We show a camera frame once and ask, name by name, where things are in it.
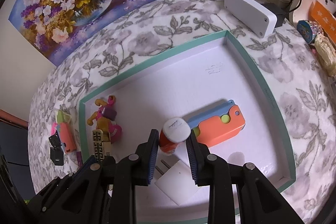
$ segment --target bottle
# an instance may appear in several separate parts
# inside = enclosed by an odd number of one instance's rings
[[[172,154],[176,147],[184,142],[190,135],[191,129],[187,122],[180,117],[169,119],[163,124],[160,137],[159,147],[162,152]]]

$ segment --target white tray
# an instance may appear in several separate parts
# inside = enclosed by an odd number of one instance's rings
[[[227,100],[240,107],[246,126],[237,136],[210,148],[229,163],[253,162],[279,190],[294,183],[295,162],[288,132],[276,101],[260,71],[228,31],[217,32],[167,50],[109,80],[80,102],[79,126],[83,160],[93,154],[92,130],[86,120],[97,110],[95,99],[116,96],[116,122],[123,128],[113,144],[116,160],[135,152],[152,128],[159,131],[171,117],[188,120]],[[163,157],[159,153],[157,165]],[[189,165],[185,145],[174,156]],[[155,184],[136,187],[138,222],[206,223],[209,187],[177,206]],[[236,208],[238,201],[235,194]]]

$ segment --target white power strip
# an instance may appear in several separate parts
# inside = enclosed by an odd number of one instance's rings
[[[224,0],[224,6],[258,37],[273,33],[277,16],[255,0]]]

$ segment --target toy figure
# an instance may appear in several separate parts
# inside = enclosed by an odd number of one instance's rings
[[[104,133],[109,134],[110,142],[114,143],[121,137],[122,128],[114,121],[117,112],[112,109],[116,102],[116,97],[110,95],[108,102],[102,99],[95,100],[95,105],[100,106],[98,111],[94,112],[87,120],[89,126],[93,125],[93,120],[97,121],[96,129],[101,129]]]

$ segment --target orange card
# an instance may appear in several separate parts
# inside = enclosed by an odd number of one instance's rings
[[[316,1],[311,17],[321,25],[324,32],[335,43],[336,42],[336,19],[335,17],[318,1]]]

